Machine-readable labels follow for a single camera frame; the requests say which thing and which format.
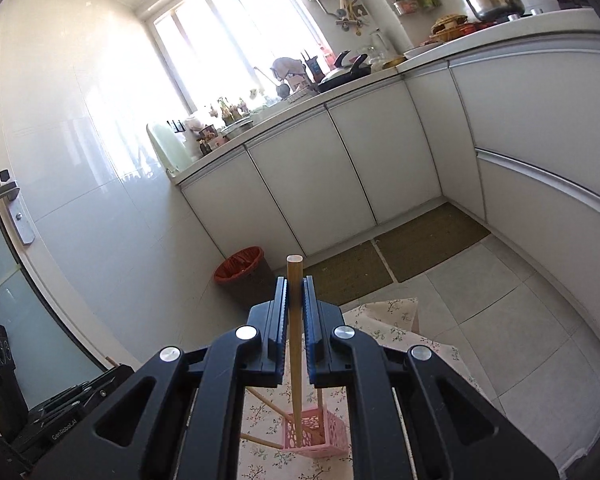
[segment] red trash bag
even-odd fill
[[[276,277],[257,246],[229,256],[214,272],[214,281],[246,308],[271,301],[276,293]]]

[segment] brown floor mat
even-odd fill
[[[319,264],[307,267],[304,274],[314,277],[315,295],[318,300],[338,306],[392,282],[371,242],[364,242]]]
[[[403,282],[482,240],[489,231],[445,203],[376,238],[378,248]]]

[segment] window frame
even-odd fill
[[[199,108],[196,105],[196,102],[193,100],[192,95],[187,90],[186,85],[184,84],[184,80],[181,78],[180,74],[178,73],[176,65],[173,62],[173,59],[171,59],[171,56],[169,55],[169,52],[168,52],[164,42],[160,38],[160,34],[158,33],[157,28],[155,27],[155,22],[159,21],[160,18],[166,17],[167,15],[171,16],[171,18],[173,19],[173,22],[175,23],[176,27],[180,31],[184,41],[187,43],[187,45],[190,48],[192,48],[191,40],[189,39],[184,28],[182,27],[182,23],[180,22],[180,19],[176,15],[176,11],[178,10],[178,8],[181,5],[184,4],[185,1],[186,0],[171,0],[168,4],[165,4],[164,6],[162,6],[157,12],[154,12],[151,16],[149,16],[145,21],[145,25],[147,26],[147,29],[151,33],[152,37],[154,38],[155,43],[158,46],[158,50],[160,51],[160,54],[162,55],[162,57],[165,61],[168,72],[170,72],[170,75],[173,77],[173,79],[178,87],[178,90],[182,94],[184,101],[187,104],[187,107],[189,107],[189,111],[193,113],[193,112],[197,111]],[[314,20],[312,19],[308,9],[305,6],[303,6],[299,0],[289,0],[289,2],[292,4],[292,6],[294,7],[294,9],[298,13],[298,15],[301,17],[301,19],[304,22],[304,24],[306,25],[307,29],[310,31],[311,35],[314,37],[314,40],[318,44],[323,44],[325,46],[328,46],[326,38],[322,34],[322,31],[318,27],[317,23],[315,23]],[[225,33],[227,34],[227,37],[232,42],[234,49],[236,50],[236,52],[238,53],[238,56],[240,57],[240,61],[242,62],[245,69],[250,74],[251,78],[253,79],[254,86],[261,88],[262,83],[260,82],[260,79],[257,77],[255,70],[253,69],[253,66],[250,65],[249,61],[247,60],[246,56],[244,55],[244,52],[242,51],[242,49],[240,47],[240,44],[235,39],[235,36],[229,29],[228,25],[224,22],[224,19],[220,15],[220,12],[218,11],[218,8],[216,7],[215,3],[213,2],[213,0],[205,0],[205,3],[209,6],[211,12],[216,17],[216,20],[218,20],[218,23],[224,29]]]

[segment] white countertop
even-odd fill
[[[557,10],[555,12],[546,12],[544,14],[538,14],[537,16],[529,16],[513,22],[495,25],[494,27],[474,32],[473,34],[458,38],[457,40],[449,41],[424,54],[420,54],[413,59],[405,61],[397,67],[382,70],[382,72],[377,72],[352,81],[351,83],[344,84],[262,121],[251,130],[240,134],[228,143],[214,150],[212,153],[209,153],[200,160],[192,163],[186,170],[176,174],[173,177],[172,182],[174,184],[180,184],[186,178],[201,170],[209,163],[222,157],[225,153],[230,152],[232,149],[244,144],[248,140],[266,132],[270,128],[277,126],[302,112],[310,110],[311,108],[321,106],[325,104],[325,102],[331,101],[336,97],[357,90],[358,88],[371,85],[390,77],[398,76],[401,73],[423,66],[427,63],[445,59],[454,56],[455,54],[486,46],[488,44],[513,40],[514,38],[524,38],[556,32],[600,32],[600,19],[593,9]]]

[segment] window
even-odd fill
[[[263,73],[272,77],[278,57],[306,52],[328,70],[326,42],[293,0],[183,0],[154,25],[197,108],[246,99],[253,88],[275,96]]]

